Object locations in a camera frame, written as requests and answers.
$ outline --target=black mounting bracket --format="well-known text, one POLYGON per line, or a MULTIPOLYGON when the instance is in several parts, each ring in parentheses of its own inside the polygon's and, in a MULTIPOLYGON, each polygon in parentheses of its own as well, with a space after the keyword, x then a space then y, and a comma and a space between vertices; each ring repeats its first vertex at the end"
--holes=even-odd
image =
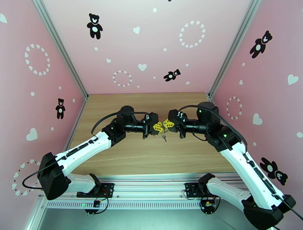
POLYGON ((203 197, 199 183, 185 183, 185 193, 187 198, 203 197))

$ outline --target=white heart decal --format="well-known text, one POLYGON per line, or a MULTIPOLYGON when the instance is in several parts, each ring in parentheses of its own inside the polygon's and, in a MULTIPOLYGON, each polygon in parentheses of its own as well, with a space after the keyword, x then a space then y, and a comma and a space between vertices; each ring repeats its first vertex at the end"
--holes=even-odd
POLYGON ((259 114, 255 113, 253 116, 253 124, 261 125, 263 120, 259 117, 259 114))
POLYGON ((295 84, 297 81, 299 81, 299 78, 297 76, 293 76, 292 74, 290 74, 288 75, 287 81, 289 85, 292 85, 295 84))
POLYGON ((137 27, 133 28, 133 31, 134 31, 136 34, 139 34, 139 33, 140 33, 140 27, 137 26, 137 27))
POLYGON ((144 71, 146 69, 147 65, 146 64, 139 64, 138 65, 138 68, 141 70, 141 71, 144 71))
POLYGON ((0 22, 7 23, 6 17, 4 14, 0 14, 0 22))
POLYGON ((26 135, 28 141, 33 141, 38 138, 37 131, 35 128, 31 128, 30 133, 26 135))

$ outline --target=pink wall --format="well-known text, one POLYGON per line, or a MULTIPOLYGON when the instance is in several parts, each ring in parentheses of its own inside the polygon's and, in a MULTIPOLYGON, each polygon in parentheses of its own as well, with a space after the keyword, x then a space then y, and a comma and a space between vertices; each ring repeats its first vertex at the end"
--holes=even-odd
MULTIPOLYGON (((248 151, 256 162, 261 163, 262 157, 275 161, 280 172, 273 173, 275 179, 271 181, 295 198, 295 209, 301 215, 302 9, 301 0, 262 1, 214 97, 220 113, 248 141, 248 151), (272 40, 266 44, 264 53, 253 59, 250 50, 267 30, 272 40), (284 186, 277 179, 281 172, 288 176, 284 186)), ((279 228, 301 229, 302 222, 288 212, 279 228)))
POLYGON ((100 94, 208 92, 250 0, 43 2, 86 90, 100 94), (89 13, 100 17, 100 39, 89 13))
POLYGON ((37 196, 21 182, 44 154, 62 152, 84 98, 32 1, 1 1, 0 34, 0 229, 20 230, 37 196))

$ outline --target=teddy bear decal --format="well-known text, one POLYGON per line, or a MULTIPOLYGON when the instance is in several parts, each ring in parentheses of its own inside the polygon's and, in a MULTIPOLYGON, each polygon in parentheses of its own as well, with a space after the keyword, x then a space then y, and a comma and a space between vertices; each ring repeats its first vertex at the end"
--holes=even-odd
POLYGON ((263 53, 265 51, 266 43, 268 43, 270 40, 272 40, 272 35, 267 30, 262 38, 258 38, 255 41, 256 44, 250 50, 249 53, 253 54, 252 58, 256 58, 260 52, 263 53))
POLYGON ((287 174, 278 170, 276 162, 269 162, 266 158, 262 157, 261 160, 263 163, 260 163, 260 167, 268 173, 268 177, 271 179, 277 179, 281 185, 285 185, 286 180, 288 179, 287 174))
POLYGON ((94 38, 96 35, 97 39, 100 39, 101 33, 103 31, 102 26, 99 24, 99 16, 95 14, 89 14, 91 22, 87 24, 87 28, 90 28, 91 37, 94 38))
POLYGON ((180 75, 180 71, 176 69, 175 72, 169 71, 167 75, 165 75, 163 78, 165 81, 175 80, 178 75, 180 75))
POLYGON ((58 98, 58 105, 56 107, 57 110, 57 118, 58 119, 63 119, 64 116, 64 111, 65 111, 65 107, 63 105, 64 100, 61 98, 58 98))

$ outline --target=white dot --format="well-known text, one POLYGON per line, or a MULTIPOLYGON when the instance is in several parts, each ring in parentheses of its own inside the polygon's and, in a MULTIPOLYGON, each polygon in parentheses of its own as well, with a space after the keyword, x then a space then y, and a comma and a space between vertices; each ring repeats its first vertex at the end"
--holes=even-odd
POLYGON ((302 137, 303 137, 303 133, 298 132, 298 133, 297 133, 297 137, 298 137, 298 138, 302 138, 302 137))

